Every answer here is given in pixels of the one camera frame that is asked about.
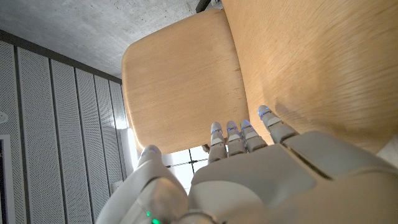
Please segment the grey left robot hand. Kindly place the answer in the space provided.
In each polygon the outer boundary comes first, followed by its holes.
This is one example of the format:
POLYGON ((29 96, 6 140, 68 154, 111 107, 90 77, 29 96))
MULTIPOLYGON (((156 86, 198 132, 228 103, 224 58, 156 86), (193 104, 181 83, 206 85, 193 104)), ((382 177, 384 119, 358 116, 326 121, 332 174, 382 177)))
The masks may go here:
POLYGON ((208 163, 189 191, 147 146, 98 223, 396 223, 397 169, 319 131, 300 134, 268 107, 249 121, 211 126, 208 163))

